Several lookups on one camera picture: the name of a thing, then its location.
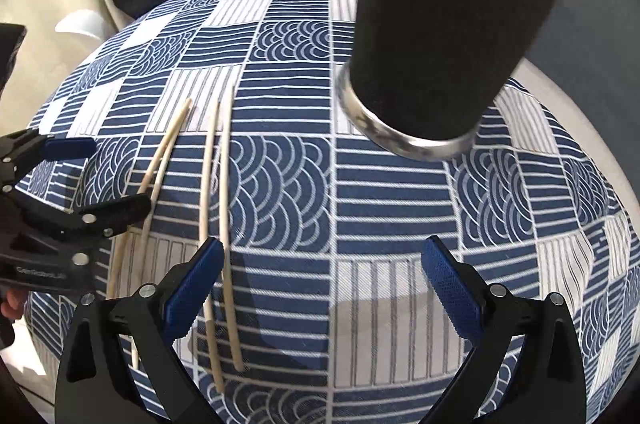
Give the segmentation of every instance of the pair of chopsticks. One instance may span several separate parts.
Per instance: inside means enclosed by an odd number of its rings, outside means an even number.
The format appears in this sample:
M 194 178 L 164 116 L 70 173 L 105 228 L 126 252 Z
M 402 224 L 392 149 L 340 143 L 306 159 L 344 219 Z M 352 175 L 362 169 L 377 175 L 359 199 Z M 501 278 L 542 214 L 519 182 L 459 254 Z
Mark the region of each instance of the pair of chopsticks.
M 226 112 L 225 124 L 223 126 L 222 140 L 220 143 L 220 180 L 219 180 L 219 231 L 220 241 L 225 249 L 225 263 L 222 272 L 223 279 L 223 295 L 225 300 L 225 314 L 226 325 L 229 336 L 229 343 L 231 347 L 231 355 L 233 364 L 238 372 L 244 370 L 244 362 L 242 360 L 242 351 L 240 347 L 240 340 L 238 336 L 238 324 L 236 322 L 236 308 L 234 306 L 233 298 L 233 285 L 231 282 L 231 247 L 229 239 L 229 212 L 228 212 L 228 171 L 229 171 L 229 150 L 231 141 L 231 114 L 232 103 L 234 98 L 234 88 L 229 87 L 229 92 L 224 98 L 224 107 Z M 154 188 L 151 194 L 152 209 L 147 216 L 143 225 L 142 236 L 138 245 L 138 251 L 134 255 L 136 265 L 133 267 L 134 281 L 133 285 L 139 285 L 142 282 L 143 269 L 145 268 L 146 261 L 146 245 L 149 238 L 149 232 L 151 229 L 151 222 L 153 219 L 154 208 L 160 194 L 162 186 L 162 180 L 164 173 L 169 164 L 170 156 L 175 145 L 175 141 L 178 138 L 180 127 L 182 126 L 185 118 L 187 117 L 191 109 L 192 101 L 188 99 L 171 121 L 171 124 L 167 130 L 167 133 L 162 138 L 156 152 L 149 163 L 149 167 L 143 176 L 142 182 L 138 189 L 138 193 L 146 192 L 151 178 L 155 172 L 158 163 L 160 162 L 160 168 L 154 182 Z M 205 151 L 202 160 L 202 177 L 200 180 L 200 213 L 198 219 L 198 239 L 200 245 L 202 245 L 209 236 L 209 188 L 211 180 L 211 162 L 213 157 L 213 147 L 216 134 L 216 126 L 218 124 L 218 111 L 220 110 L 220 104 L 214 103 L 212 106 L 211 115 L 209 118 L 209 126 L 207 127 L 207 137 L 205 141 Z M 122 269 L 122 260 L 124 257 L 124 250 L 127 247 L 128 233 L 125 233 L 121 238 L 116 241 L 116 245 L 113 253 L 112 271 L 107 285 L 107 298 L 112 298 L 115 293 L 116 281 L 120 275 Z M 211 364 L 211 371 L 214 378 L 214 384 L 216 390 L 219 393 L 224 393 L 224 378 L 222 374 L 222 366 L 220 363 L 220 356 L 218 354 L 218 344 L 216 342 L 216 326 L 215 317 L 212 309 L 212 299 L 208 295 L 207 299 L 203 303 L 203 311 L 205 317 L 206 326 L 206 338 L 207 346 L 209 349 L 209 360 Z M 131 340 L 131 361 L 135 369 L 139 367 L 138 350 L 133 340 Z

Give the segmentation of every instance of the silver screw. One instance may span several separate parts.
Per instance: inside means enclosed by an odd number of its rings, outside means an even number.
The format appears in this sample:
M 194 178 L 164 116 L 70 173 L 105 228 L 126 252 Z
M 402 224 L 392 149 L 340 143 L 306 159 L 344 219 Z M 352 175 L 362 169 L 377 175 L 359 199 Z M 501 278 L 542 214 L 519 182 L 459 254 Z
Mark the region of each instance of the silver screw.
M 71 261 L 76 265 L 86 265 L 89 263 L 89 257 L 84 253 L 76 253 L 71 257 Z
M 549 296 L 549 299 L 551 300 L 551 303 L 553 303 L 554 305 L 562 306 L 562 304 L 564 303 L 564 298 L 562 297 L 561 294 L 558 294 L 557 292 L 552 292 L 551 296 Z
M 84 306 L 91 305 L 94 302 L 95 296 L 89 292 L 80 298 L 80 303 Z
M 147 283 L 146 285 L 143 285 L 142 287 L 140 287 L 140 290 L 138 291 L 138 293 L 143 298 L 151 298 L 151 296 L 153 296 L 156 293 L 156 286 L 153 283 Z
M 493 294 L 497 298 L 504 298 L 507 296 L 507 289 L 504 285 L 500 285 L 499 283 L 495 283 L 489 288 L 489 292 Z

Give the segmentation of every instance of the white chair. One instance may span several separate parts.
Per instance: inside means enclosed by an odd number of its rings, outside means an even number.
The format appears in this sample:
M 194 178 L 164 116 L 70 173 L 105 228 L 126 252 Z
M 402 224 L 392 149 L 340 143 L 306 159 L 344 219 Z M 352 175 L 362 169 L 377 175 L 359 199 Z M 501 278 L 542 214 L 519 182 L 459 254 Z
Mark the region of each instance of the white chair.
M 56 25 L 56 32 L 73 32 L 84 34 L 102 43 L 114 33 L 107 21 L 100 13 L 91 10 L 77 10 L 68 14 Z

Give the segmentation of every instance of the blue gripper pad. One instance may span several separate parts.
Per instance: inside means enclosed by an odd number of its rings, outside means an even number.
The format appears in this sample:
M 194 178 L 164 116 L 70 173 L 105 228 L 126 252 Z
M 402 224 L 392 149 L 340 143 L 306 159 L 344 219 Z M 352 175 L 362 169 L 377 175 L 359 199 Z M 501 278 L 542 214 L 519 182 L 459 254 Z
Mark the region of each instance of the blue gripper pad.
M 427 239 L 422 268 L 458 335 L 476 346 L 482 337 L 482 311 L 452 261 L 455 258 L 449 251 L 445 253 L 436 241 Z
M 222 243 L 211 239 L 180 287 L 164 305 L 162 339 L 168 346 L 187 335 L 224 263 L 225 249 Z
M 48 139 L 40 149 L 40 156 L 49 162 L 86 159 L 91 157 L 96 149 L 97 145 L 91 137 Z

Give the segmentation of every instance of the blue and white tablecloth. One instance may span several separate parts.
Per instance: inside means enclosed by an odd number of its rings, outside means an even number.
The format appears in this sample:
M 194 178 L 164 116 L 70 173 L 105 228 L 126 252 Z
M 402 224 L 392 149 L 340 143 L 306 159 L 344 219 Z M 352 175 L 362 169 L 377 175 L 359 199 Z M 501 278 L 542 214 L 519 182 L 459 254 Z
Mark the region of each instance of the blue and white tablecloth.
M 422 242 L 434 233 L 516 295 L 564 295 L 592 420 L 640 343 L 640 245 L 618 197 L 514 80 L 462 157 L 418 163 L 368 141 L 334 97 L 355 10 L 356 0 L 167 1 L 104 43 L 31 124 L 93 136 L 96 156 L 43 163 L 20 187 L 62 208 L 135 193 L 172 114 L 192 97 L 149 240 L 143 279 L 159 281 L 196 249 L 207 118 L 233 87 L 232 263 L 247 371 L 238 374 L 230 360 L 219 285 L 224 397 L 208 371 L 202 319 L 175 343 L 226 422 L 420 420 L 469 350 L 420 268 Z M 215 179 L 211 195 L 216 235 Z M 121 295 L 137 287 L 131 249 L 140 229 L 133 234 Z M 103 250 L 102 286 L 109 259 Z M 55 356 L 73 307 L 65 297 L 31 297 L 30 327 Z M 513 340 L 484 411 L 499 400 L 521 343 Z M 134 377 L 162 413 L 148 378 Z

